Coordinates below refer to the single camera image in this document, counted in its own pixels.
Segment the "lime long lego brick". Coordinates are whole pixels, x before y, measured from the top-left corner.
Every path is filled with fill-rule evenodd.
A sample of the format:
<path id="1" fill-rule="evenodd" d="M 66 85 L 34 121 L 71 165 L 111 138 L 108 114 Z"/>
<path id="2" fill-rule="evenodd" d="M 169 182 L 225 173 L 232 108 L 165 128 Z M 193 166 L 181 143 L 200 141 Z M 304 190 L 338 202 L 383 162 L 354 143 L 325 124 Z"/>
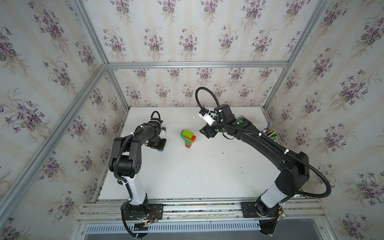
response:
<path id="1" fill-rule="evenodd" d="M 186 138 L 192 139 L 195 135 L 194 133 L 190 132 L 189 130 L 184 129 L 182 131 L 182 135 Z"/>

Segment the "green long lego brick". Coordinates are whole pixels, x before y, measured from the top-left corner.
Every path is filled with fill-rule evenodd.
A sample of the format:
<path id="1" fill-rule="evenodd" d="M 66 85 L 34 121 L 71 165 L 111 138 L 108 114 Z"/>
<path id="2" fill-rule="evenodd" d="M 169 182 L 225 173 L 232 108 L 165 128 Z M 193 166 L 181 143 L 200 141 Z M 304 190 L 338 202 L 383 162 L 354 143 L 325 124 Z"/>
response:
<path id="1" fill-rule="evenodd" d="M 184 135 L 184 132 L 181 132 L 180 135 L 181 135 L 181 137 L 182 137 L 182 139 L 183 139 L 184 141 L 187 140 L 186 136 Z"/>

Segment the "red long lego brick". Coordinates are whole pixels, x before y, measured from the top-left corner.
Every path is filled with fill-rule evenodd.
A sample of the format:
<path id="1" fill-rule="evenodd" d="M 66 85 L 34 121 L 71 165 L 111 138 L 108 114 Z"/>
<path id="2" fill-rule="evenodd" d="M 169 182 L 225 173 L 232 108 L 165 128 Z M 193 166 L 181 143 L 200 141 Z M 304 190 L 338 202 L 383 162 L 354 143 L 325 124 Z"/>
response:
<path id="1" fill-rule="evenodd" d="M 197 137 L 197 136 L 193 136 L 193 137 L 191 137 L 191 138 L 190 138 L 190 141 L 194 143 L 195 140 L 196 140 L 196 137 Z"/>

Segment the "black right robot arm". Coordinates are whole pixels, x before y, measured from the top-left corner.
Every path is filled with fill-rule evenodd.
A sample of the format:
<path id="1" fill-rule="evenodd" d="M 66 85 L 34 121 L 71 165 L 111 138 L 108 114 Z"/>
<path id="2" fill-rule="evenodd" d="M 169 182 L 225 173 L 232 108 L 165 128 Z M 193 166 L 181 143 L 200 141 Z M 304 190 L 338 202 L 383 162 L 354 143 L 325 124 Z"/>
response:
<path id="1" fill-rule="evenodd" d="M 199 117 L 206 122 L 200 129 L 200 133 L 206 138 L 214 138 L 218 133 L 232 136 L 253 147 L 280 171 L 271 187 L 256 201 L 256 212 L 260 217 L 268 217 L 273 211 L 278 212 L 281 203 L 297 194 L 311 198 L 325 198 L 331 194 L 330 182 L 320 170 L 310 165 L 309 157 L 305 153 L 295 153 L 271 140 L 248 119 L 236 118 L 228 105 L 221 105 L 212 111 L 202 107 Z M 323 181 L 326 186 L 324 193 L 302 191 L 303 185 L 310 178 L 310 172 Z"/>

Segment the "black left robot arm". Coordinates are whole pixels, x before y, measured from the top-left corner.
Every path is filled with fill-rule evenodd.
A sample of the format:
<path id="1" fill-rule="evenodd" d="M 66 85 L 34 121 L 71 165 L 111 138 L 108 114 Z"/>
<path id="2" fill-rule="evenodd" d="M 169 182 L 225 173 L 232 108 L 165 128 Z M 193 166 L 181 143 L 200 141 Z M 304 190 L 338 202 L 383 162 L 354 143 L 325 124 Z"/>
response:
<path id="1" fill-rule="evenodd" d="M 165 132 L 160 118 L 150 118 L 149 122 L 138 126 L 125 137 L 117 137 L 109 160 L 109 170 L 120 185 L 126 187 L 129 199 L 126 206 L 129 211 L 146 215 L 149 211 L 148 196 L 139 176 L 142 166 L 142 146 L 163 151 L 167 140 L 161 137 Z"/>

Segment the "colourful pens bundle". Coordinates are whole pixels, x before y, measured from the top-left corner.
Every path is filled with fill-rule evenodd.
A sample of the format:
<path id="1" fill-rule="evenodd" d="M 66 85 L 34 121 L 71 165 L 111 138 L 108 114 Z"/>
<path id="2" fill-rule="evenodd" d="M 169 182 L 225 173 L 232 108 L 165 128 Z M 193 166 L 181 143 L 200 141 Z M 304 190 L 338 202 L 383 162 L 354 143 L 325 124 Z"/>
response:
<path id="1" fill-rule="evenodd" d="M 278 139 L 278 134 L 273 128 L 272 122 L 269 122 L 267 127 L 262 130 L 262 134 L 272 141 L 276 141 Z"/>

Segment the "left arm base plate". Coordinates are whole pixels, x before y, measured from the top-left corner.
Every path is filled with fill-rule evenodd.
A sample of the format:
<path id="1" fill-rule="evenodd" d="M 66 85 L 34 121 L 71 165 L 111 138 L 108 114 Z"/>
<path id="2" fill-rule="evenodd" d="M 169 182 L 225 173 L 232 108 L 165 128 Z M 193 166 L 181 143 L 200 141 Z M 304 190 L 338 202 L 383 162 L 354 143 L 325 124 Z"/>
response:
<path id="1" fill-rule="evenodd" d="M 127 204 L 121 207 L 122 218 L 125 221 L 158 222 L 163 218 L 163 204 L 148 204 L 135 206 Z"/>

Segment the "aluminium mounting rail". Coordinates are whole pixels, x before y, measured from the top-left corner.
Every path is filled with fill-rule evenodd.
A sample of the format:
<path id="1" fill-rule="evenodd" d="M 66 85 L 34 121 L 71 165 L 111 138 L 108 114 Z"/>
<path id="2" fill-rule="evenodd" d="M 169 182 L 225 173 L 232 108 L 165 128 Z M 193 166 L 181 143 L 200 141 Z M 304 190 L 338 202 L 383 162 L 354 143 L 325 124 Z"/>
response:
<path id="1" fill-rule="evenodd" d="M 255 203 L 256 198 L 152 199 L 149 204 L 163 205 L 161 222 L 232 221 L 244 218 L 241 203 Z M 123 200 L 100 200 L 83 204 L 77 224 L 120 223 Z M 294 197 L 283 204 L 283 219 L 325 219 L 317 199 Z"/>

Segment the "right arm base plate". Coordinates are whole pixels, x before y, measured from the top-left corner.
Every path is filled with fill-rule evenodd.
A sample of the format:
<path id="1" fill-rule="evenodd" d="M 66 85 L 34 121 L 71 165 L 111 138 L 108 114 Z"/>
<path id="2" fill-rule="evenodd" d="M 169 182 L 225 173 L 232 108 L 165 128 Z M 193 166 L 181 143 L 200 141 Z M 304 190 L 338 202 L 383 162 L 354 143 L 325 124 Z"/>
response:
<path id="1" fill-rule="evenodd" d="M 279 218 L 283 213 L 279 204 L 268 208 L 263 202 L 241 202 L 241 210 L 244 218 Z"/>

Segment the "aluminium frame profiles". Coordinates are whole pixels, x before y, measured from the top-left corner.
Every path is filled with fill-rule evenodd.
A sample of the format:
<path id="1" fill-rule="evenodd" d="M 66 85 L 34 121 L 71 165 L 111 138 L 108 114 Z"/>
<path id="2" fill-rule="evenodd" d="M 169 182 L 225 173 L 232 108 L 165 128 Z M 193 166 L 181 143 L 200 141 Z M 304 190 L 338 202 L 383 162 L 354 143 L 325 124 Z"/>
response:
<path id="1" fill-rule="evenodd" d="M 107 59 L 105 51 L 102 49 L 101 42 L 97 40 L 96 31 L 91 21 L 89 13 L 86 10 L 83 1 L 71 1 L 75 13 L 78 15 L 79 21 L 85 31 L 90 45 L 96 51 L 97 58 L 100 65 L 93 72 L 92 76 L 82 87 L 81 91 L 75 96 L 73 102 L 64 109 L 63 106 L 54 98 L 52 94 L 46 93 L 45 89 L 39 86 L 36 79 L 32 79 L 33 91 L 41 94 L 43 99 L 61 114 L 61 118 L 57 121 L 55 127 L 51 129 L 48 135 L 44 136 L 44 142 L 37 148 L 34 153 L 29 152 L 29 162 L 25 165 L 18 177 L 15 179 L 11 187 L 1 200 L 1 222 L 3 223 L 6 218 L 14 211 L 22 197 L 25 195 L 27 189 L 33 182 L 33 178 L 37 175 L 37 170 L 48 158 L 48 153 L 53 150 L 62 139 L 67 131 L 67 127 L 72 123 L 81 108 L 86 103 L 91 92 L 96 88 L 100 80 L 107 76 L 111 80 L 112 88 L 116 91 L 119 101 L 123 109 L 128 111 L 129 107 L 125 97 L 123 96 L 121 86 L 113 69 L 137 69 L 148 67 L 150 69 L 167 69 L 167 68 L 229 68 L 229 67 L 245 67 L 245 68 L 259 68 L 259 67 L 278 67 L 287 70 L 293 64 L 294 59 L 299 55 L 299 51 L 304 48 L 304 42 L 308 40 L 310 32 L 315 28 L 320 15 L 323 13 L 324 8 L 329 1 L 318 1 L 315 8 L 312 10 L 310 17 L 304 27 L 302 36 L 299 38 L 296 46 L 293 48 L 288 60 L 286 61 L 197 61 L 197 62 L 120 62 L 112 63 Z"/>

